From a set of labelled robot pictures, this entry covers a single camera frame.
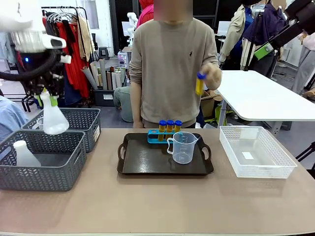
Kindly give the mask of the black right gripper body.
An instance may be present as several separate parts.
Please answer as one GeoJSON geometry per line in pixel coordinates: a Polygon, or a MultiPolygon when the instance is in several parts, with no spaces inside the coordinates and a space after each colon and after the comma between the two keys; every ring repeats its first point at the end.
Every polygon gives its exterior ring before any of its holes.
{"type": "Polygon", "coordinates": [[[306,23],[300,23],[295,22],[294,24],[290,26],[286,26],[283,28],[279,33],[272,36],[269,39],[269,43],[274,49],[280,48],[289,41],[291,41],[293,38],[298,36],[299,34],[306,32],[307,34],[312,34],[315,31],[315,23],[314,22],[306,22],[306,23]]]}

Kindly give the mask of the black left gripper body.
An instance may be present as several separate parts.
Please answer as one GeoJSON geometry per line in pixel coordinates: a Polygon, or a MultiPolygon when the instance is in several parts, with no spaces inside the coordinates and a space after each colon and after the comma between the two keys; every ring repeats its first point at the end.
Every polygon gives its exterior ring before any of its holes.
{"type": "Polygon", "coordinates": [[[27,95],[40,95],[46,89],[51,96],[63,96],[64,76],[47,72],[27,82],[27,95]]]}

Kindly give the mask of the person's left hand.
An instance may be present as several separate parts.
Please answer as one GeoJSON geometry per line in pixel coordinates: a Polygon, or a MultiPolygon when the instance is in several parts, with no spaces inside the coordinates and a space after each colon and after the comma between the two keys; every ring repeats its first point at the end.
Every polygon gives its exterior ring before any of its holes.
{"type": "Polygon", "coordinates": [[[217,64],[207,63],[203,65],[201,74],[206,75],[205,85],[209,90],[216,90],[220,86],[222,71],[217,64]]]}

